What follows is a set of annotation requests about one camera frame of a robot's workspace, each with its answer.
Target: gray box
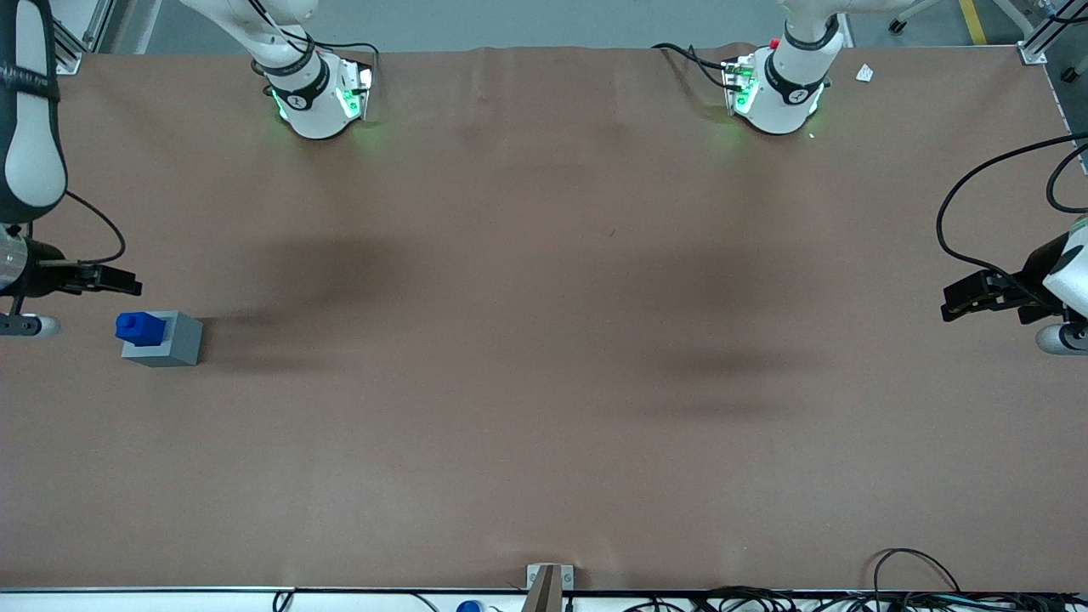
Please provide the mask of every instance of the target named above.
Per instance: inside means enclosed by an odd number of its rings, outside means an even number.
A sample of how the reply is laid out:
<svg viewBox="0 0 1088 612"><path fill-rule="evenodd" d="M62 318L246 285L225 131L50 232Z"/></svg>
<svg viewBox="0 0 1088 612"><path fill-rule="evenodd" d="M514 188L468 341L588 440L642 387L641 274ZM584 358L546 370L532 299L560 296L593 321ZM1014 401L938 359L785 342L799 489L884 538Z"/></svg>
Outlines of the gray box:
<svg viewBox="0 0 1088 612"><path fill-rule="evenodd" d="M197 365L203 323L177 310L148 310L147 314L166 321L162 344L136 346L125 342L121 348L121 357L152 368Z"/></svg>

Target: blue block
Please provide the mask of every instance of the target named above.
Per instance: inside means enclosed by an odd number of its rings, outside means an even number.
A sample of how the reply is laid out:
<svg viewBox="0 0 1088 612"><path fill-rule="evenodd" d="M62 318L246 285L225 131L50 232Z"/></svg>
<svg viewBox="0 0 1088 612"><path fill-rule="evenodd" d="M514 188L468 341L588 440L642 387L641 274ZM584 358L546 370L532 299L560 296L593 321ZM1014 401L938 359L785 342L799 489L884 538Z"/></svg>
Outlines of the blue block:
<svg viewBox="0 0 1088 612"><path fill-rule="evenodd" d="M122 313L113 335L135 346L158 346L166 333L166 321L147 313Z"/></svg>

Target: white robotic arm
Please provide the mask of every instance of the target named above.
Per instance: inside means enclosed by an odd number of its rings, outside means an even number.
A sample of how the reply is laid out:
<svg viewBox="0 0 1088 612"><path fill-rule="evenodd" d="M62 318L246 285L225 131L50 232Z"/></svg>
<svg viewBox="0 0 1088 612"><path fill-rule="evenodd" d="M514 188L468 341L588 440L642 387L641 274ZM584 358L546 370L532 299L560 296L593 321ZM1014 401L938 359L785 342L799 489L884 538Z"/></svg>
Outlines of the white robotic arm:
<svg viewBox="0 0 1088 612"><path fill-rule="evenodd" d="M837 13L880 13L914 0L778 0L786 33L777 47L763 47L725 66L726 101L735 114L768 134L789 134L816 112L827 71L842 49Z"/></svg>
<svg viewBox="0 0 1088 612"><path fill-rule="evenodd" d="M281 117L299 135L334 136L366 112L370 68L319 50L300 26L317 0L182 1L245 46L268 77ZM67 188L52 23L47 0L0 0L0 296L13 301L10 313L0 314L0 335L55 332L52 319L21 313L27 297L143 291L135 274L103 265L116 256L67 260L27 231Z"/></svg>
<svg viewBox="0 0 1088 612"><path fill-rule="evenodd" d="M368 66L319 49L302 29L318 0L181 0L222 27L254 57L280 114L306 138L329 138L362 118Z"/></svg>

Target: black cable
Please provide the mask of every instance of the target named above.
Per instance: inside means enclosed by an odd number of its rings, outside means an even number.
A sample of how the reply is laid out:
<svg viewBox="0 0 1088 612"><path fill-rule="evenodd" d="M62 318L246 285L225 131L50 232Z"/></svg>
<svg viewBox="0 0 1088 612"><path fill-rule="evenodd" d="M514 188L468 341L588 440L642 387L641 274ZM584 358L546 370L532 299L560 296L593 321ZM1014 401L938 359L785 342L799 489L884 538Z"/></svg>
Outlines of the black cable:
<svg viewBox="0 0 1088 612"><path fill-rule="evenodd" d="M257 14L260 15L261 20L264 23L267 23L267 24L269 24L269 26L275 28L280 34L283 34L284 38L286 39L287 33L284 32L284 29L282 27L280 27L280 24L275 23L275 20L272 19L272 15L269 14L268 9L264 8L264 4L261 4L260 0L249 0L249 5L252 7L255 11L257 11ZM305 49L299 49L298 45L295 45L290 40L287 40L287 45L290 45L292 49L295 49L299 53L304 53L304 54L306 53Z"/></svg>
<svg viewBox="0 0 1088 612"><path fill-rule="evenodd" d="M717 85L718 87L721 87L722 89L727 89L729 91L741 91L742 90L742 88L740 86L738 86L738 85L730 85L728 83L725 83L725 82L721 82L721 81L718 81L717 78L715 78L714 75L710 74L710 71L708 71L706 69L707 68L715 68L715 69L721 70L721 64L720 63L714 63L714 62L712 62L709 60L704 60L703 58L698 57L698 53L695 52L695 47L694 46L689 46L688 49L684 50L684 49L681 49L680 47L678 47L678 46L676 46L676 45L673 45L671 42L659 42L657 45L654 45L652 48L653 49L660 49L663 51L675 51L677 53L680 53L684 58L687 58L687 59L695 62L695 65L697 65L698 70L701 70L703 72L703 75L706 76L706 78L708 78L710 81L710 83L714 83L715 85Z"/></svg>
<svg viewBox="0 0 1088 612"><path fill-rule="evenodd" d="M124 234L121 233L121 230L118 229L118 227L113 223L113 221L110 220L109 217L106 216L104 212L102 212L101 210L95 208L95 206L92 204L90 204L89 201L83 199L82 197L77 196L76 194L74 194L74 193L72 193L72 192L70 192L67 189L64 191L64 194L66 196L69 196L70 198L72 198L72 199L78 201L79 204L84 205L85 207L87 207L87 210L90 210L91 212L94 212L95 215L97 215L99 219L101 219L107 225L109 225L110 229L113 230L113 235L118 236L118 243L120 245L118 247L118 252L114 253L113 255L109 256L109 257L102 257L101 259L78 259L77 264L79 264L81 266L85 266L85 265L86 266L96 266L98 264L109 264L110 261L113 261L113 260L116 260L116 259L121 259L121 256L124 255L125 250L128 248L128 245L125 243L125 236L124 236Z"/></svg>
<svg viewBox="0 0 1088 612"><path fill-rule="evenodd" d="M1054 22L1054 23L1062 24L1062 25L1076 25L1078 23L1088 23L1088 16L1073 17L1071 20L1071 19L1067 19L1067 17L1060 17L1058 15L1051 15L1051 16L1049 16L1047 19L1050 20L1050 21L1052 21L1052 22Z"/></svg>
<svg viewBox="0 0 1088 612"><path fill-rule="evenodd" d="M668 601L658 601L657 599L653 599L651 601L647 601L645 603L640 603L638 605L632 605L627 610L625 610L623 612L639 612L640 610L643 610L648 605L653 605L655 610L658 608L664 608L666 610L671 610L672 612L688 612L687 610L680 608L676 603L669 603Z"/></svg>
<svg viewBox="0 0 1088 612"><path fill-rule="evenodd" d="M955 579L955 576L952 575L952 572L949 572L948 567L941 564L940 561L934 559L931 555L913 548L890 548L887 549L883 555L877 561L877 564L873 567L873 599L876 600L877 612L880 612L880 567L886 561L899 553L912 554L932 563L939 567L941 572L943 572L944 577L947 577L948 582L951 583L955 592L963 592L963 589L960 588L960 583Z"/></svg>
<svg viewBox="0 0 1088 612"><path fill-rule="evenodd" d="M312 41L314 47L320 47L326 51L332 51L334 49L350 49L353 47L366 47L374 53L374 72L378 72L378 64L381 61L382 52L378 50L378 47L374 47L370 42L322 42L320 40L314 40L312 37L310 37L309 33L307 33L306 37L304 38L301 36L298 36L297 34L292 34L289 32L284 32L284 30L281 32L283 33L284 36L289 36L296 40L305 40L307 45L309 45Z"/></svg>
<svg viewBox="0 0 1088 612"><path fill-rule="evenodd" d="M982 259L978 259L977 257L970 257L970 256L964 255L964 254L962 254L962 253L953 249L951 246L949 246L948 241L944 240L944 213L948 211L949 205L952 204L952 198L955 197L955 194L960 192L960 189L967 183L967 181L970 181L976 174L978 174L982 170L986 170L987 168L989 168L989 167L991 167L991 166L993 166L996 163L1002 162L1002 161L1004 161L1006 159L1016 157L1018 155L1023 155L1023 154L1026 154L1026 152L1031 152L1031 151L1039 150L1039 149L1042 149L1042 148L1046 148L1046 147L1051 147L1053 145L1060 145L1062 143L1068 143L1071 140L1076 140L1076 139L1080 139L1080 138L1088 138L1088 132L1078 132L1076 134L1070 134L1068 136L1061 136L1059 138L1050 138L1049 140L1041 140L1039 143L1035 143L1035 144L1031 144L1031 145L1027 145L1027 146L1021 147L1018 149L1011 150L1011 151L1005 152L1005 154L1001 154L1001 155L999 155L997 157L993 157L993 158L990 158L990 159L984 161L982 163L980 163L980 164L976 166L974 169L972 169L970 172L967 172L966 174L964 174L963 178L960 179L960 181L957 181L956 184L952 186L952 189L949 191L948 195L944 196L944 201L941 203L941 207L937 211L937 242L940 243L941 249L943 249L944 253L949 254L951 257L954 257L954 258L959 259L960 261L964 261L964 262L970 264L973 266L978 266L980 268L986 268L987 270L990 270L991 272L993 272L996 274L1004 277L1004 279L1007 280L1010 284L1012 284L1017 290L1019 290L1021 292L1023 292L1025 295L1027 295L1028 297L1030 297L1031 299L1034 299L1036 303L1038 303L1040 305L1047 305L1047 304L1049 304L1049 301L1042 299L1041 297L1039 297L1039 295L1037 295L1034 291L1031 291L1027 286L1025 286L1024 283L1022 283L1018 280L1016 280L1016 278L1014 278L1012 274L1010 274L1009 272L1004 271L1003 269L999 268L998 266L996 266L993 264L990 264L989 261L985 261Z"/></svg>
<svg viewBox="0 0 1088 612"><path fill-rule="evenodd" d="M11 298L11 310L8 311L9 317L17 317L23 311L24 299L26 299L25 295L15 295Z"/></svg>
<svg viewBox="0 0 1088 612"><path fill-rule="evenodd" d="M703 58L700 58L695 53L695 51L694 51L694 46L689 46L688 49L684 49L684 48L682 48L682 47L680 47L678 45L673 45L671 42L658 42L657 45L654 45L653 47L651 47L651 49L664 49L664 50L667 50L667 51L675 51L675 52L680 53L681 56L688 58L689 60L691 60L693 62L698 62L698 63L705 65L706 68L716 68L718 70L721 69L721 64L720 63L714 63L714 62L712 62L709 60L704 60Z"/></svg>
<svg viewBox="0 0 1088 612"><path fill-rule="evenodd" d="M295 591L276 591L275 597L272 598L272 612L286 612L287 607L290 605L294 599Z"/></svg>
<svg viewBox="0 0 1088 612"><path fill-rule="evenodd" d="M1066 166L1068 166L1074 159L1080 157L1080 154L1085 151L1088 151L1088 145L1081 145L1073 149L1073 152L1065 156L1061 163L1058 164L1058 168L1054 168L1054 171L1050 173L1050 179L1047 180L1047 201L1049 201L1050 206L1052 206L1055 210L1071 212L1073 215L1084 215L1088 212L1088 208L1070 208L1068 206L1063 206L1054 197L1054 185L1058 183L1058 178L1065 171Z"/></svg>
<svg viewBox="0 0 1088 612"><path fill-rule="evenodd" d="M413 592L413 593L411 593L411 596L412 596L412 597L415 597L416 599L418 599L418 600L422 601L423 603L425 603L425 604L426 604L426 607L431 609L431 612L441 612L441 611L438 610L438 607L437 607L437 605L435 605L435 604L431 603L431 600L430 600L430 599L428 599L428 598L425 598L425 597L423 597L423 596L419 595L418 592Z"/></svg>

